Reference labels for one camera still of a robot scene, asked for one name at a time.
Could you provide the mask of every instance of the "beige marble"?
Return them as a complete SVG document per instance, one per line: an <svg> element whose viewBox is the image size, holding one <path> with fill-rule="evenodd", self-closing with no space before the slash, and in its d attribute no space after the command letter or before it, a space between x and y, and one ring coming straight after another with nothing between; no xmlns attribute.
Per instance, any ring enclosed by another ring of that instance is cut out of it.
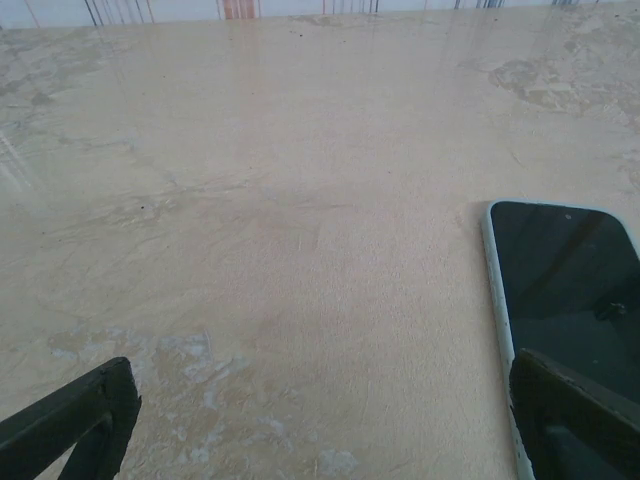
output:
<svg viewBox="0 0 640 480"><path fill-rule="evenodd" d="M2 32L0 417L126 355L120 479L514 478L478 221L640 233L638 7Z"/></svg>

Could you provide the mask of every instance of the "smartphone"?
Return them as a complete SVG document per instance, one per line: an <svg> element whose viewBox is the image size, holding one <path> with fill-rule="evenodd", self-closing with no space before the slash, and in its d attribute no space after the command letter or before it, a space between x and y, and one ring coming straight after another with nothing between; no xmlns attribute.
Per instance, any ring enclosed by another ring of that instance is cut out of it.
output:
<svg viewBox="0 0 640 480"><path fill-rule="evenodd" d="M623 223L597 209L499 200L482 229L507 399L514 352L530 348L640 404L640 260ZM509 412L518 478L535 480ZM623 478L561 426L545 440L562 478Z"/></svg>

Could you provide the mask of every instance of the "white phone case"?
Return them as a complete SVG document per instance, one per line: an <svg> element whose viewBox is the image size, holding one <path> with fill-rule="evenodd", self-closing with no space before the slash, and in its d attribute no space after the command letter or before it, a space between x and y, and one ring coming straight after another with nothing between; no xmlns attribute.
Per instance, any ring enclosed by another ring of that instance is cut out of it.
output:
<svg viewBox="0 0 640 480"><path fill-rule="evenodd" d="M500 358L502 364L502 374L504 380L504 386L507 393L507 402L509 409L509 423L511 425L511 435L515 445L516 453L516 466L518 470L519 480L535 480L533 470L531 468L531 462L525 453L522 445L522 439L520 438L520 432L516 427L515 419L511 411L512 402L509 394L509 372L511 371L511 362L515 356L513 350L513 340L511 338L511 327L509 325L509 313L507 311L507 301L504 294L504 286L502 284L502 275L500 273L500 262L498 260L498 251L496 247L496 240L493 233L493 223L491 221L491 209L494 205L500 202L519 202L527 205L552 205L557 207L570 207L570 208L584 208L586 210L593 210L611 215L618 220L624 227L631 244L633 245L636 254L638 253L638 244L635 242L633 236L630 234L629 229L625 223L612 214L601 208L586 207L582 205L571 204L558 204L549 202L538 202L534 200L524 200L518 198L502 198L491 202L487 207L485 215L482 219L482 237L484 239L484 249L487 258L487 266L489 269L489 283L491 284L491 297L493 299L493 308L496 318L496 329L498 332L498 346L500 348Z"/></svg>

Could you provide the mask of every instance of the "wall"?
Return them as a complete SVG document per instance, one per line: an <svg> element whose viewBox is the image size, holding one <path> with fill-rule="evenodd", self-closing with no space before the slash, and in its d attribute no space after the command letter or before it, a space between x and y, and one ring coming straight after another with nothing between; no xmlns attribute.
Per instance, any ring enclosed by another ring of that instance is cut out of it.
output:
<svg viewBox="0 0 640 480"><path fill-rule="evenodd" d="M0 28L102 26L578 3L600 3L600 0L0 0Z"/></svg>

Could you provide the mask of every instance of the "vertical stripe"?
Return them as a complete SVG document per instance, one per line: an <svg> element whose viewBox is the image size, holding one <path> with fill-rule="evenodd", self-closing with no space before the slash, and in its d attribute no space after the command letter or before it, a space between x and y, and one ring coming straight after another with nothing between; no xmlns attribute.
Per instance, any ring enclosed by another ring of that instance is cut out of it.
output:
<svg viewBox="0 0 640 480"><path fill-rule="evenodd" d="M140 4L138 3L138 0L136 0L136 7L138 7L138 15L140 15L140 23L144 23L144 17L142 16L142 10L140 10Z"/></svg>
<svg viewBox="0 0 640 480"><path fill-rule="evenodd" d="M151 23L156 23L156 19L153 18L153 12L151 11L151 3L147 0L147 8L149 9L149 15L151 15Z"/></svg>
<svg viewBox="0 0 640 480"><path fill-rule="evenodd" d="M28 0L24 0L24 4L27 6L27 8L29 9L29 13L31 14L31 18L33 18L34 23L36 24L36 27L40 28L40 24L38 23L38 19L36 18L36 16L33 14L33 10L31 10L31 5L29 5Z"/></svg>
<svg viewBox="0 0 640 480"><path fill-rule="evenodd" d="M111 15L111 5L109 5L109 0L102 0L102 6L104 7L104 13L107 15L107 19L109 20L109 25L113 25L113 16Z"/></svg>
<svg viewBox="0 0 640 480"><path fill-rule="evenodd" d="M124 0L124 4L127 6L127 11L129 12L129 22L138 23L136 22L136 19L133 16L133 10L131 10L131 4L129 3L129 0Z"/></svg>
<svg viewBox="0 0 640 480"><path fill-rule="evenodd" d="M89 2L88 0L84 0L84 4L87 6L87 10L89 10L89 15L91 15L91 20L93 21L93 26L97 27L98 24L96 23L96 19L93 18L93 12L91 11L91 8L89 7Z"/></svg>
<svg viewBox="0 0 640 480"><path fill-rule="evenodd" d="M124 17L122 16L122 11L120 10L120 2L118 0L113 0L116 2L116 9L118 10L118 15L120 16L120 22L124 25Z"/></svg>
<svg viewBox="0 0 640 480"><path fill-rule="evenodd" d="M225 20L231 20L233 18L233 8L231 7L231 0L224 0L224 18Z"/></svg>
<svg viewBox="0 0 640 480"><path fill-rule="evenodd" d="M256 8L253 0L245 0L247 2L247 18L256 18Z"/></svg>
<svg viewBox="0 0 640 480"><path fill-rule="evenodd" d="M102 21L102 15L100 15L100 9L96 5L96 0L91 0L93 3L93 8L96 9L96 14L98 15L98 20L100 20L100 25L104 26L104 22Z"/></svg>

